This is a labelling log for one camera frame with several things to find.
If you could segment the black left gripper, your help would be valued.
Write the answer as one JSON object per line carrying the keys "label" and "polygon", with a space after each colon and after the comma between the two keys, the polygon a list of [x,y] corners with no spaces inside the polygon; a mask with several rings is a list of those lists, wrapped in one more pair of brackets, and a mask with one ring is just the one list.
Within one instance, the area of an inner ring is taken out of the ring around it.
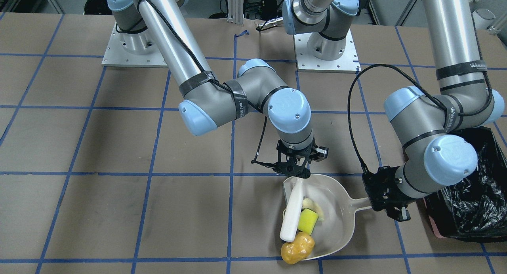
{"label": "black left gripper", "polygon": [[375,174],[363,169],[363,182],[374,211],[385,210],[388,217],[404,222],[411,220],[407,207],[415,202],[415,199],[402,193],[398,188],[403,182],[395,176],[399,169],[399,166],[380,166]]}

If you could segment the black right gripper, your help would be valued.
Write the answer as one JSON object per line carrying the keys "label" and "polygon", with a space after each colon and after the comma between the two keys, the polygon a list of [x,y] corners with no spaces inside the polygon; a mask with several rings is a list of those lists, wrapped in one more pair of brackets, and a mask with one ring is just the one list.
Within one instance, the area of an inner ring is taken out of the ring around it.
{"label": "black right gripper", "polygon": [[307,179],[311,176],[307,164],[320,162],[328,158],[328,148],[317,146],[315,140],[312,140],[311,144],[300,150],[287,147],[282,140],[279,140],[276,149],[278,153],[276,172],[289,177]]}

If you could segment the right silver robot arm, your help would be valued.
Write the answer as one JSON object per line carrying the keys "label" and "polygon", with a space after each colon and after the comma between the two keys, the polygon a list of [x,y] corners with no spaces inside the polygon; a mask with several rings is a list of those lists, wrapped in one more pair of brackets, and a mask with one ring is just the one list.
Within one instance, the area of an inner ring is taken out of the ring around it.
{"label": "right silver robot arm", "polygon": [[235,79],[221,82],[210,68],[181,13],[186,0],[107,0],[118,33],[147,32],[147,48],[156,46],[183,101],[179,113],[188,130],[204,135],[251,109],[265,115],[276,128],[277,162],[252,160],[276,173],[309,178],[307,164],[327,158],[328,148],[315,144],[311,107],[306,96],[290,88],[261,59],[248,60]]}

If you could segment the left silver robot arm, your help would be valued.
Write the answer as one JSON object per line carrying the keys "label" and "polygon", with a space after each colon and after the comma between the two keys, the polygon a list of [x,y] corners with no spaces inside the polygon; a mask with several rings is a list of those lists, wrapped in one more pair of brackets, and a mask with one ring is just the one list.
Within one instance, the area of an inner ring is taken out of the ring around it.
{"label": "left silver robot arm", "polygon": [[384,102],[408,160],[371,173],[363,160],[362,180],[374,211],[410,220],[407,206],[461,182],[477,167],[475,149],[456,130],[496,121],[505,101],[491,87],[469,0],[422,0],[440,94],[430,95],[414,79]]}

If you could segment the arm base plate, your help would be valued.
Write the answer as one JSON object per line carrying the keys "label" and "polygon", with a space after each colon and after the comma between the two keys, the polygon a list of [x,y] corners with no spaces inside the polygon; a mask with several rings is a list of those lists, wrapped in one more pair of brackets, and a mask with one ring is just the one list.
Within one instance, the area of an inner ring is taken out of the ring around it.
{"label": "arm base plate", "polygon": [[351,30],[339,41],[325,39],[318,32],[296,34],[294,49],[300,72],[361,71]]}
{"label": "arm base plate", "polygon": [[138,34],[119,33],[112,29],[102,65],[109,67],[167,68],[163,56],[148,30]]}

